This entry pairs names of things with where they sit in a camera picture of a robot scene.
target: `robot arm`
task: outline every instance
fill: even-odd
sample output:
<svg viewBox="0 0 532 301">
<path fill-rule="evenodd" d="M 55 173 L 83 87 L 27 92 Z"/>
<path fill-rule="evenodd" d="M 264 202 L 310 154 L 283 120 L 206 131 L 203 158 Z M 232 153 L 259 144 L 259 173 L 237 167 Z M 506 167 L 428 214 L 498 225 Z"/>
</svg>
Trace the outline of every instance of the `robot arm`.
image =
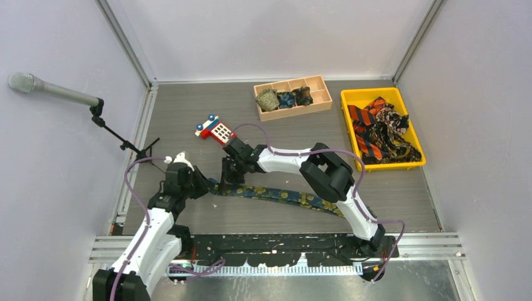
<svg viewBox="0 0 532 301">
<path fill-rule="evenodd" d="M 325 144 L 317 143 L 311 149 L 272 150 L 275 153 L 303 154 L 328 148 Z M 367 216 L 373 216 L 359 194 L 353 196 L 353 169 L 337 154 L 323 152 L 309 156 L 280 156 L 270 151 L 266 145 L 258 145 L 253 149 L 237 137 L 229 140 L 223 149 L 229 156 L 224 158 L 222 174 L 229 182 L 243 183 L 243 175 L 248 172 L 300 174 L 320 198 L 334 203 L 342 211 L 353 234 L 360 240 L 360 250 L 364 254 L 372 256 L 379 249 L 385 234 L 384 227 L 367 220 L 357 208 L 355 201 Z"/>
<path fill-rule="evenodd" d="M 147 221 L 133 237 L 120 258 L 108 270 L 99 270 L 93 279 L 93 300 L 108 301 L 112 284 L 124 261 L 129 261 L 119 280 L 116 301 L 150 300 L 153 290 L 168 264 L 182 253 L 192 249 L 188 227 L 174 224 L 185 208 L 185 201 L 208 193 L 212 183 L 197 167 L 192 166 L 180 153 L 175 159 L 167 157 L 165 181 L 148 202 L 149 230 L 144 233 Z M 128 255 L 137 246 L 133 256 Z"/>
</svg>

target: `floor panel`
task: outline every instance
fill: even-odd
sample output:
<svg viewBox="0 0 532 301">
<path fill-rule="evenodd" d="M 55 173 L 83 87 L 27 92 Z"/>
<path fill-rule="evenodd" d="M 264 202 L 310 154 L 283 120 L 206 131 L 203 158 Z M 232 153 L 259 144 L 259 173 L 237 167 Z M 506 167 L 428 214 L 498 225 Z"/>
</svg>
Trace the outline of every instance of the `floor panel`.
<svg viewBox="0 0 532 301">
<path fill-rule="evenodd" d="M 330 148 L 351 149 L 340 106 L 340 92 L 352 88 L 390 87 L 391 81 L 332 81 L 327 87 L 334 100 L 332 109 L 287 119 L 260 122 L 253 101 L 256 83 L 195 83 L 161 85 L 157 93 L 146 141 L 161 138 L 154 149 L 156 156 L 175 156 L 187 151 L 189 160 L 206 177 L 220 178 L 221 158 L 225 153 L 213 139 L 194 135 L 195 126 L 209 114 L 220 116 L 229 128 L 246 122 L 260 123 L 270 134 L 274 147 L 304 149 L 316 142 Z M 242 141 L 251 146 L 265 143 L 262 133 L 253 127 L 238 131 Z M 352 166 L 353 160 L 341 155 Z M 142 200 L 157 191 L 161 171 L 149 164 L 139 168 L 135 189 Z M 247 184 L 311 193 L 303 177 L 292 174 L 249 174 Z M 360 195 L 379 219 L 403 219 L 407 231 L 438 231 L 438 223 L 420 169 L 375 171 L 367 173 Z M 135 201 L 127 214 L 124 234 L 137 231 L 143 213 Z M 313 210 L 254 199 L 207 195 L 186 203 L 178 223 L 192 233 L 327 233 L 349 232 L 345 219 Z M 397 232 L 400 225 L 387 226 Z"/>
<path fill-rule="evenodd" d="M 358 276 L 201 278 L 174 285 L 161 278 L 152 301 L 460 300 L 447 261 L 390 262 L 371 285 Z"/>
</svg>

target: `folded cloth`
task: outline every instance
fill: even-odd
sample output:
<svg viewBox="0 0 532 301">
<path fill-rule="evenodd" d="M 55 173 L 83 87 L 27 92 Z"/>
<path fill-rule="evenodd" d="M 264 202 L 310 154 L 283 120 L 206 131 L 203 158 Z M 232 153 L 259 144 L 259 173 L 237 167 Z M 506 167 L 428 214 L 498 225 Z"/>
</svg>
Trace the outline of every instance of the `folded cloth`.
<svg viewBox="0 0 532 301">
<path fill-rule="evenodd" d="M 401 116 L 381 97 L 363 109 L 348 108 L 365 164 L 421 161 L 419 150 L 401 136 L 408 130 L 408 115 Z"/>
<path fill-rule="evenodd" d="M 295 106 L 295 95 L 292 92 L 277 92 L 279 108 L 291 108 Z"/>
<path fill-rule="evenodd" d="M 238 196 L 248 199 L 260 199 L 262 201 L 270 201 L 274 203 L 293 205 L 307 209 L 316 210 L 323 213 L 329 213 L 341 218 L 344 214 L 334 203 L 327 202 L 311 193 L 300 193 L 297 191 L 229 184 L 222 181 L 219 183 L 215 179 L 210 179 L 215 185 L 211 193 L 217 196 Z"/>
<path fill-rule="evenodd" d="M 274 89 L 266 88 L 262 90 L 255 98 L 258 106 L 265 112 L 273 111 L 279 108 L 277 92 Z"/>
<path fill-rule="evenodd" d="M 292 91 L 295 95 L 295 102 L 297 105 L 310 105 L 314 102 L 311 96 L 311 89 L 309 87 L 301 87 Z"/>
</svg>

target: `green cloth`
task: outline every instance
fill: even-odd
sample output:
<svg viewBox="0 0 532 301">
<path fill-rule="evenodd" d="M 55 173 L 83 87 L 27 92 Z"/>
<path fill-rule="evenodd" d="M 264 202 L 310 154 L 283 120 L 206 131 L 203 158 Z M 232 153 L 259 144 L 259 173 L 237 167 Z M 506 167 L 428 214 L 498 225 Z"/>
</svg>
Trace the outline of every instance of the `green cloth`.
<svg viewBox="0 0 532 301">
<path fill-rule="evenodd" d="M 264 112 L 270 112 L 279 108 L 277 91 L 271 88 L 262 90 L 255 98 L 255 101 Z"/>
<path fill-rule="evenodd" d="M 319 212 L 333 214 L 341 218 L 344 217 L 342 211 L 340 211 L 335 204 L 327 202 L 315 194 L 236 184 L 224 184 L 223 190 L 221 190 L 218 181 L 214 179 L 210 179 L 210 181 L 215 184 L 215 188 L 211 193 L 217 196 L 238 196 L 240 198 L 261 199 L 263 201 L 313 209 Z"/>
</svg>

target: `blue cloth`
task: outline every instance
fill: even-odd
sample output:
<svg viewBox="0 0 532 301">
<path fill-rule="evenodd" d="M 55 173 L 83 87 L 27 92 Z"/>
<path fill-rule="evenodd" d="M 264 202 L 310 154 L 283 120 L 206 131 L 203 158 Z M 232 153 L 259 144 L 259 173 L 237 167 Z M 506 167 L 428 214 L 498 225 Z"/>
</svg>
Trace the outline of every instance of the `blue cloth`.
<svg viewBox="0 0 532 301">
<path fill-rule="evenodd" d="M 292 92 L 278 92 L 279 108 L 291 108 L 295 106 L 295 96 Z"/>
</svg>

